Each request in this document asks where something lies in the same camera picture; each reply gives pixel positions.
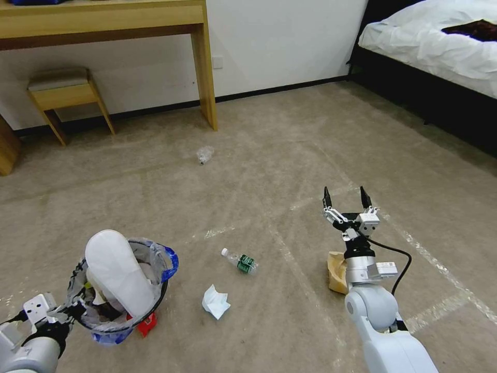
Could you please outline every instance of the white wall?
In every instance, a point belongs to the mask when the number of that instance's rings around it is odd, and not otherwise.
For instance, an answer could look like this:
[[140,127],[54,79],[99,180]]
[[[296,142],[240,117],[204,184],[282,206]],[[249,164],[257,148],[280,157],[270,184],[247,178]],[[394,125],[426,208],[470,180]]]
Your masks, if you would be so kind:
[[[207,0],[216,96],[347,73],[366,0]],[[198,99],[187,35],[0,52],[0,113],[14,129],[43,125],[26,96],[37,70],[86,66],[111,113]],[[97,115],[82,107],[64,119]]]

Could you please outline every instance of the electrical outlet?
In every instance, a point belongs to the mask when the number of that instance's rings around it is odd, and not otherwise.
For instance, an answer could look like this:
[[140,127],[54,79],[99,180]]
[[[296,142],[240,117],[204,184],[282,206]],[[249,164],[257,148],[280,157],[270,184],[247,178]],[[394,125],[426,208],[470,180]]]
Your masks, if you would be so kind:
[[212,56],[212,68],[223,68],[223,56]]

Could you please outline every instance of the trash bin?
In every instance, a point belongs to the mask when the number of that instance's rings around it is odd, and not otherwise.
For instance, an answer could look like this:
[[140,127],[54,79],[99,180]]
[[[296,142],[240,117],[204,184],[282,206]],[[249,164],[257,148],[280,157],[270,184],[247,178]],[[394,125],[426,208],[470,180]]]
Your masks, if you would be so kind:
[[93,305],[95,291],[87,285],[88,264],[85,259],[78,263],[69,280],[67,301],[72,304],[80,299],[86,308],[86,313],[77,321],[91,330],[93,340],[102,345],[118,345],[124,341],[162,302],[168,280],[178,270],[178,256],[171,248],[146,238],[130,238],[128,242],[138,263],[150,264],[155,276],[155,280],[152,280],[155,302],[146,314],[129,320],[126,320],[126,311],[114,320],[102,315],[98,307]]

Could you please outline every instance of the crushed plastic bottle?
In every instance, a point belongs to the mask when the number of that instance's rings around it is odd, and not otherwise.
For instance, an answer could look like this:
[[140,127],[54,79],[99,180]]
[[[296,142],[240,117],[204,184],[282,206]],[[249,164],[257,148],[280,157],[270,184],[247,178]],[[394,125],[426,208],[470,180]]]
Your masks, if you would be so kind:
[[228,249],[221,250],[221,255],[229,260],[230,263],[235,265],[239,270],[244,273],[254,275],[257,272],[259,264],[255,262],[250,256],[245,254],[231,254]]
[[197,158],[200,164],[207,163],[214,154],[214,148],[211,146],[206,146],[197,150]]

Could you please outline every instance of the wooden stool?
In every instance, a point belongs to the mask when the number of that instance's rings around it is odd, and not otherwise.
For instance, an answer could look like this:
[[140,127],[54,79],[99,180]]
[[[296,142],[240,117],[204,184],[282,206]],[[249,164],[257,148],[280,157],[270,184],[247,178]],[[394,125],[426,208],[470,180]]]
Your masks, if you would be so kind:
[[27,91],[43,119],[52,128],[63,146],[66,146],[67,143],[66,135],[59,126],[60,119],[55,113],[55,109],[68,106],[96,102],[104,115],[110,132],[115,135],[109,113],[98,94],[95,82],[90,72],[84,67],[37,73],[31,78]]

